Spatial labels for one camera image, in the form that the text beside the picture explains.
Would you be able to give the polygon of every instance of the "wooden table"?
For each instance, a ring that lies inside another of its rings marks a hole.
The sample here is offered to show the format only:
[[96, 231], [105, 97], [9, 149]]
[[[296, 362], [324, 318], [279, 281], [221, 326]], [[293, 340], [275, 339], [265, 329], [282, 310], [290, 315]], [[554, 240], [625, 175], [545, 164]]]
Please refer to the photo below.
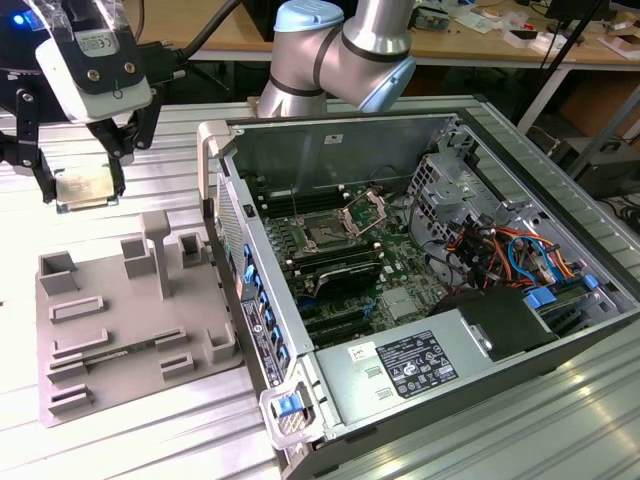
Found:
[[[146, 25], [142, 41], [170, 39], [175, 47], [186, 46], [204, 27], [224, 0], [147, 0]], [[478, 4], [493, 4], [492, 0], [478, 0]], [[133, 28], [138, 19], [137, 2], [125, 3]], [[550, 20], [530, 7], [506, 0], [492, 7], [502, 13], [522, 11], [537, 30], [545, 31]], [[448, 33], [416, 30], [412, 32], [411, 53], [418, 65], [472, 66], [498, 68], [539, 68], [543, 55], [531, 49], [512, 47], [502, 39], [502, 33], [492, 31], [481, 34], [457, 22], [452, 22]], [[519, 127], [526, 131], [542, 112], [553, 94], [572, 70], [640, 71], [640, 61], [629, 61], [602, 45], [602, 34], [587, 33], [586, 41], [574, 47], [565, 62], [553, 74], [539, 93]], [[217, 32], [193, 57], [211, 61], [270, 61], [272, 44], [262, 40], [244, 6], [238, 7]]]

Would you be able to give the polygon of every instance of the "desk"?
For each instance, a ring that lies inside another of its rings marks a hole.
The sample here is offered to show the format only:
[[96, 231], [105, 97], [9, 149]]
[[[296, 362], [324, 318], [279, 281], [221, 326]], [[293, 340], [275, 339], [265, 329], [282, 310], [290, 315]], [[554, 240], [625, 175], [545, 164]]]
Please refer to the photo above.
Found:
[[[142, 41], [170, 39], [175, 47], [184, 47], [223, 3], [224, 0], [184, 0], [177, 8], [173, 0], [148, 0]], [[540, 31], [546, 31], [550, 22], [531, 8], [517, 5], [514, 0], [507, 0], [492, 8], [500, 12], [524, 11], [529, 15], [529, 22]], [[131, 24], [135, 26], [138, 20], [137, 2], [129, 0], [126, 10]], [[497, 31], [482, 35], [452, 22], [450, 32], [412, 32], [411, 53], [418, 65], [536, 69], [542, 62], [542, 55], [531, 49], [512, 47], [502, 40], [502, 34]], [[572, 70], [640, 71], [640, 61], [631, 62], [609, 50], [598, 41], [601, 36], [587, 33], [585, 42], [572, 49], [518, 124], [521, 130], [529, 129]], [[244, 6], [240, 6], [194, 59], [270, 61], [271, 47], [271, 43], [262, 40]]]
[[[416, 101], [429, 106], [427, 100], [403, 99], [395, 108], [406, 109], [403, 103]], [[429, 103], [484, 111], [476, 118], [492, 131], [499, 131], [504, 121], [471, 97]], [[339, 102], [329, 108], [353, 111]], [[119, 240], [139, 232], [137, 214], [159, 208], [167, 211], [173, 229], [167, 244], [182, 233], [206, 238], [195, 132], [200, 122], [229, 118], [230, 111], [236, 117], [249, 115], [246, 104], [164, 106], [153, 147], [137, 151], [135, 163], [124, 167], [127, 191], [109, 208], [57, 215], [53, 206], [42, 203], [33, 178], [0, 165], [0, 225], [6, 226], [0, 237], [0, 324], [7, 339], [0, 350], [1, 478], [280, 479], [244, 366], [58, 427], [38, 424], [37, 255], [69, 250], [75, 261], [84, 261], [118, 254]], [[14, 126], [13, 117], [0, 111], [0, 129], [12, 132]], [[104, 162], [104, 149], [82, 125], [44, 127], [40, 144], [52, 170]], [[537, 168], [539, 153], [529, 141], [509, 142], [505, 148], [513, 148], [523, 165]], [[210, 168], [214, 181], [213, 162]], [[540, 181], [549, 188], [546, 182], [554, 179], [562, 180], [544, 175]], [[566, 189], [550, 191], [562, 195]], [[601, 215], [600, 207], [590, 204], [593, 208], [577, 210], [583, 222], [597, 222]], [[604, 224], [592, 232], [602, 235], [608, 248], [619, 248], [620, 238], [631, 235], [617, 236]], [[639, 268], [632, 266], [630, 272], [638, 277]], [[616, 473], [640, 478], [639, 392], [636, 322], [556, 371], [396, 440], [323, 480], [401, 475], [611, 478]]]

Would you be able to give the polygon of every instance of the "motherboard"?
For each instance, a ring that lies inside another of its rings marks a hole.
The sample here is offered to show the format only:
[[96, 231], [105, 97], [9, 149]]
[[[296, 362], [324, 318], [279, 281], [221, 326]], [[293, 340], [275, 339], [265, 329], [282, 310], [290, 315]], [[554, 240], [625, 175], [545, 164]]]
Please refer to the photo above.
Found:
[[[385, 193], [364, 185], [341, 188], [331, 199], [290, 196], [263, 212], [317, 347], [424, 318], [447, 294], [448, 279], [425, 262], [408, 234], [406, 211], [396, 210]], [[328, 205], [339, 206], [321, 210]]]

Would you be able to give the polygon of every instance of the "handle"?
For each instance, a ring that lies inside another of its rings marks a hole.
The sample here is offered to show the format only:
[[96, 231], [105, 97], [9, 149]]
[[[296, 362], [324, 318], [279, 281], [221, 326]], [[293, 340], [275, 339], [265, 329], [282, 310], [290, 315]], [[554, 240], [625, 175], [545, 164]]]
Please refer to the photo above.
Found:
[[314, 408], [314, 415], [311, 423], [306, 427], [292, 433], [283, 433], [280, 429], [280, 418], [274, 415], [271, 405], [273, 402], [286, 397], [288, 395], [298, 395], [300, 389], [305, 386], [302, 382], [283, 382], [277, 387], [265, 390], [260, 394], [259, 406], [264, 423], [271, 438], [271, 444], [277, 450], [284, 450], [293, 447], [299, 443], [309, 443], [319, 440], [324, 436], [324, 427], [322, 419], [317, 408], [313, 405], [305, 405], [306, 408]]

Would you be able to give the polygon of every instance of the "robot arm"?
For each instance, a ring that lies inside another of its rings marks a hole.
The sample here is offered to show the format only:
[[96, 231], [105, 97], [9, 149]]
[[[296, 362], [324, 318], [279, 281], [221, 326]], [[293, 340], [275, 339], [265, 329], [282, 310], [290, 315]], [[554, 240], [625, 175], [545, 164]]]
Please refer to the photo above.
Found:
[[329, 2], [291, 0], [278, 10], [260, 117], [326, 112], [326, 94], [365, 113], [387, 110], [416, 68], [407, 31], [413, 0], [359, 0], [344, 25]]
[[[177, 56], [160, 42], [136, 45], [120, 0], [2, 0], [0, 106], [16, 116], [16, 133], [0, 134], [0, 161], [32, 172], [49, 203], [56, 182], [38, 129], [84, 124], [105, 148], [113, 193], [122, 195], [121, 161], [151, 145], [162, 83], [178, 69]], [[112, 120], [131, 111], [124, 127]]]

